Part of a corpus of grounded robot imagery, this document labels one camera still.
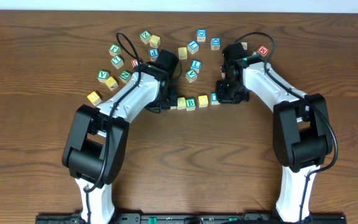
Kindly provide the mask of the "yellow O wooden block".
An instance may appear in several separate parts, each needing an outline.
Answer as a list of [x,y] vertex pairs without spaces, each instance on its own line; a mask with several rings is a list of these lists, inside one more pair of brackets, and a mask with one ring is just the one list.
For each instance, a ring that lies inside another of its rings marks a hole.
[[186,108],[186,98],[185,97],[179,97],[177,99],[177,109],[183,110]]

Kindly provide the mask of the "blue T wooden block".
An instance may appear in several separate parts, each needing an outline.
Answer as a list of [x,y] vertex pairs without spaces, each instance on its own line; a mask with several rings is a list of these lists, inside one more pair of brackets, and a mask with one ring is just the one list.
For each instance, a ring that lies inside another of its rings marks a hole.
[[211,104],[212,105],[219,105],[220,102],[218,101],[216,93],[211,93]]

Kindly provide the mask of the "green B wooden block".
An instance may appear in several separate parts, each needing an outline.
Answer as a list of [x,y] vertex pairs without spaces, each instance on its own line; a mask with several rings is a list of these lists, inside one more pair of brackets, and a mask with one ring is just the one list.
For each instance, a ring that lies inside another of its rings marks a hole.
[[185,102],[187,111],[193,111],[196,109],[196,101],[194,98],[187,98]]

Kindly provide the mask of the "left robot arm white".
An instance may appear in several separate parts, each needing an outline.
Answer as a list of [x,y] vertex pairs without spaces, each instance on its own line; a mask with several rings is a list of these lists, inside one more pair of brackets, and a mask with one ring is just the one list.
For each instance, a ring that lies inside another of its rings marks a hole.
[[177,93],[170,86],[178,62],[146,62],[131,80],[97,107],[80,106],[73,118],[62,164],[81,192],[81,223],[109,223],[114,215],[112,183],[124,162],[129,125],[144,109],[170,109]]

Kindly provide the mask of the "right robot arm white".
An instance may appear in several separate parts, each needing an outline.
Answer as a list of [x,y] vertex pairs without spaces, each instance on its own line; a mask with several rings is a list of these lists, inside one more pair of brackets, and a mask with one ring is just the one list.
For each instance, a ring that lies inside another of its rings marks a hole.
[[259,56],[227,59],[221,71],[225,77],[216,82],[220,103],[239,104],[254,93],[272,111],[273,150],[282,165],[275,209],[283,222],[305,221],[313,181],[333,149],[325,99],[296,89]]

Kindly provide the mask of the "yellow S wooden block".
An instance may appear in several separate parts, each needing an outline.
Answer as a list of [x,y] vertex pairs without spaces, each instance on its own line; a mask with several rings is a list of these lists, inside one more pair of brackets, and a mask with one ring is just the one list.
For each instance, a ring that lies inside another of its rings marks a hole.
[[180,60],[186,60],[188,56],[188,50],[186,47],[179,47],[178,48],[178,58]]

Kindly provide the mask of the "green N wooden block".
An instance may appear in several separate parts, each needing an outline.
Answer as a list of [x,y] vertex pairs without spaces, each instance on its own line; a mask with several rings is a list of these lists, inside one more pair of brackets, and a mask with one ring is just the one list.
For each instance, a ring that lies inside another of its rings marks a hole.
[[119,75],[119,78],[122,82],[127,84],[131,80],[132,73],[128,72],[127,70],[123,70],[122,73]]

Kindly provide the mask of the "blue X wooden block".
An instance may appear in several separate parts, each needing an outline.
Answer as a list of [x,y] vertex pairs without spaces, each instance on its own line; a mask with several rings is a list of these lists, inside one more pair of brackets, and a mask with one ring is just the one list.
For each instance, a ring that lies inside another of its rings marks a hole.
[[247,42],[242,42],[241,44],[242,44],[243,49],[247,50]]

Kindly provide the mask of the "red block far right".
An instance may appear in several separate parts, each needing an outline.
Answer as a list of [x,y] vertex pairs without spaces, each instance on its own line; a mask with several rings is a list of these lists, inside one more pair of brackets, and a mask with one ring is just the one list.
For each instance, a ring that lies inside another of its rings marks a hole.
[[263,57],[266,57],[267,54],[269,53],[269,49],[266,48],[264,45],[261,45],[258,49],[257,49],[257,53],[260,54]]

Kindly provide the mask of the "blue d wooden block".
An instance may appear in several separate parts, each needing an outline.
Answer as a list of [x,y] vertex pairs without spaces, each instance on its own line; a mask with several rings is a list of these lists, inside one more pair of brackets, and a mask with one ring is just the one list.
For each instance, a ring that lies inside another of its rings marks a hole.
[[206,29],[198,29],[196,33],[197,42],[206,41]]
[[219,37],[211,38],[211,50],[219,50],[221,46],[221,39]]

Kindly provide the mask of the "yellow wooden block near Z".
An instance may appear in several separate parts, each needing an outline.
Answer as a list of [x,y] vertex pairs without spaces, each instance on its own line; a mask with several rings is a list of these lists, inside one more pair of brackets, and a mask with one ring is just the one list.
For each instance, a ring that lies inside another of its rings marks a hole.
[[161,38],[157,35],[151,35],[151,38],[149,40],[149,44],[152,48],[159,48],[161,42]]

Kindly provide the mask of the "yellow K wooden block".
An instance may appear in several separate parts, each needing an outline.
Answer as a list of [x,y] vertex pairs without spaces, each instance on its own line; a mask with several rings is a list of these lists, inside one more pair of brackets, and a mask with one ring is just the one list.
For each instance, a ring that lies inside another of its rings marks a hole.
[[104,82],[110,91],[115,90],[119,85],[114,77],[109,77]]

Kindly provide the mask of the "green 7 wooden block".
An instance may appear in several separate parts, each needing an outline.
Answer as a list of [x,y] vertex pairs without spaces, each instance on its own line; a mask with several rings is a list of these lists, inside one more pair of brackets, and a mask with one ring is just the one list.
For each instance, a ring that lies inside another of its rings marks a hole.
[[116,55],[111,59],[111,63],[116,69],[120,69],[124,65],[124,60],[120,55]]

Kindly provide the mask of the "green J wooden block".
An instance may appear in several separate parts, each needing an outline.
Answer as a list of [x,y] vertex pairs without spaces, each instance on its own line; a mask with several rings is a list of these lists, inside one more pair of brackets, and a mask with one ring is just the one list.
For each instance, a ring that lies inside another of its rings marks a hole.
[[122,52],[122,49],[117,44],[112,44],[112,46],[110,46],[110,48],[109,48],[109,54],[113,57],[120,55],[121,52]]

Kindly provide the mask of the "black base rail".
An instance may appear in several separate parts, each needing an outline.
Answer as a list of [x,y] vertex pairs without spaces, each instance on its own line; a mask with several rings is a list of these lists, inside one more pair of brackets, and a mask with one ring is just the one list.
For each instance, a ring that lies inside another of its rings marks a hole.
[[[80,224],[84,221],[79,214],[37,215],[35,224]],[[138,213],[119,213],[110,224],[278,224],[279,218],[268,213],[246,213],[243,215],[141,215]]]

